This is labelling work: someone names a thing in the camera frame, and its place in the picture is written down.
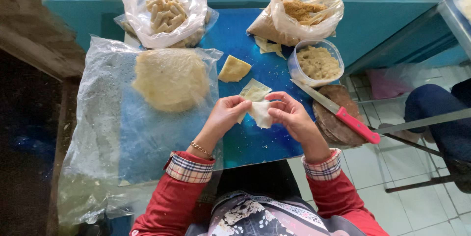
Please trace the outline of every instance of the pink plastic bag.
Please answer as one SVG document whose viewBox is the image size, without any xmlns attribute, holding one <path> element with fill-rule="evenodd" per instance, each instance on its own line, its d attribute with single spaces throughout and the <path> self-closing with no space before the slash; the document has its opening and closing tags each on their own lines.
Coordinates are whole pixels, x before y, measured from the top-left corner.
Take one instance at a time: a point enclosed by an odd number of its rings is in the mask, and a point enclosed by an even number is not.
<svg viewBox="0 0 471 236">
<path fill-rule="evenodd" d="M 367 70 L 373 99 L 389 99 L 411 92 L 414 87 L 401 75 L 391 75 L 390 69 Z"/>
</svg>

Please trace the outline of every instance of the woman's right hand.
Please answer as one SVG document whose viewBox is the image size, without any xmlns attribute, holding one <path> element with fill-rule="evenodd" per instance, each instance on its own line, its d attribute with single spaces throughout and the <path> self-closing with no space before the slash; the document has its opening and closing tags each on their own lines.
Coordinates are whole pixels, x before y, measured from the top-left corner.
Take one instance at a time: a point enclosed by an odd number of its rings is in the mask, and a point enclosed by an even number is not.
<svg viewBox="0 0 471 236">
<path fill-rule="evenodd" d="M 329 146 L 312 121 L 304 106 L 286 92 L 272 92 L 265 96 L 270 102 L 268 114 L 273 123 L 280 123 L 304 150 L 307 163 L 317 163 L 331 156 Z"/>
</svg>

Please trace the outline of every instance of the woman's left hand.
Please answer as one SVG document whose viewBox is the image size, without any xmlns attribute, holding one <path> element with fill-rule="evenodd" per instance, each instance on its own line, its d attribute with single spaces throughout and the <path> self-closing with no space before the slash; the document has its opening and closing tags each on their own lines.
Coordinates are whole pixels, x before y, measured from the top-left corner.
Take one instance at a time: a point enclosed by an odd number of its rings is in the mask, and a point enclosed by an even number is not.
<svg viewBox="0 0 471 236">
<path fill-rule="evenodd" d="M 218 140 L 237 123 L 239 115 L 247 112 L 251 106 L 251 101 L 238 95 L 220 98 L 194 142 L 211 153 Z M 198 157 L 207 158 L 207 155 L 204 156 L 201 151 L 192 148 L 191 145 L 187 151 Z"/>
</svg>

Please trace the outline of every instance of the chain bracelet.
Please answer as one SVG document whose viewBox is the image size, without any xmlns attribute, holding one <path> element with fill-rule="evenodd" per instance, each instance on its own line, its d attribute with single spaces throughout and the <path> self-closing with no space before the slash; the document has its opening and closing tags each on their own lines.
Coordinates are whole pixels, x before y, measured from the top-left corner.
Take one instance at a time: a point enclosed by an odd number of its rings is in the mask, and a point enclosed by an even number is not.
<svg viewBox="0 0 471 236">
<path fill-rule="evenodd" d="M 209 156 L 209 159 L 212 160 L 212 155 L 209 154 L 205 149 L 201 148 L 198 144 L 194 143 L 193 141 L 190 142 L 191 146 L 193 146 L 195 149 L 203 152 L 203 153 L 206 153 L 208 156 Z"/>
</svg>

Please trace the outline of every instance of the red sleeve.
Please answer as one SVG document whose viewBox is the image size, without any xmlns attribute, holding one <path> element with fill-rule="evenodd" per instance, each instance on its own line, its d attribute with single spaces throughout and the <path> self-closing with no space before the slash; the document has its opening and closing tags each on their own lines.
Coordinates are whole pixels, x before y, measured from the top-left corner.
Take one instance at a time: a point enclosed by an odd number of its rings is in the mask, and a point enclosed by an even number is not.
<svg viewBox="0 0 471 236">
<path fill-rule="evenodd" d="M 177 155 L 197 163 L 210 163 L 187 152 L 177 152 Z M 180 181 L 164 173 L 152 193 L 145 214 L 136 219 L 130 235 L 184 235 L 192 222 L 192 210 L 206 184 Z"/>
<path fill-rule="evenodd" d="M 373 214 L 365 208 L 365 203 L 344 172 L 328 181 L 315 181 L 306 177 L 315 204 L 319 208 L 317 213 L 322 218 L 342 216 L 368 236 L 388 235 L 376 222 Z"/>
</svg>

